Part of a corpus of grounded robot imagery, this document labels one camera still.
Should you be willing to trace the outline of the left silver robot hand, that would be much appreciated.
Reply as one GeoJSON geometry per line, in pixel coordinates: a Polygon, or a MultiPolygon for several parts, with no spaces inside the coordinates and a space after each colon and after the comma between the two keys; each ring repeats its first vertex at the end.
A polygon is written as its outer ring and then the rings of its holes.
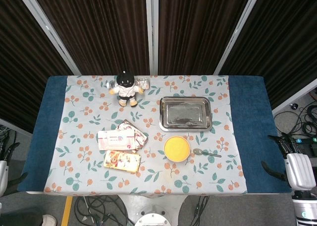
{"type": "Polygon", "coordinates": [[[7,135],[0,141],[0,196],[4,196],[8,187],[20,184],[27,176],[28,173],[23,173],[19,178],[8,180],[9,164],[14,150],[20,145],[19,142],[14,142],[8,148],[6,147],[9,142],[10,136],[7,135]]]}

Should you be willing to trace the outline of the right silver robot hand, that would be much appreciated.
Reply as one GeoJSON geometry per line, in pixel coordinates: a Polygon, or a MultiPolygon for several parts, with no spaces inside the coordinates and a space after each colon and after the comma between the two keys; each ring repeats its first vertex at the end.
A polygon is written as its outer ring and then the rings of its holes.
{"type": "Polygon", "coordinates": [[[286,133],[281,136],[272,136],[279,147],[284,163],[285,173],[273,171],[266,162],[262,161],[263,169],[271,176],[288,182],[289,186],[295,191],[310,191],[316,186],[313,167],[308,155],[303,154],[297,141],[286,133]]]}

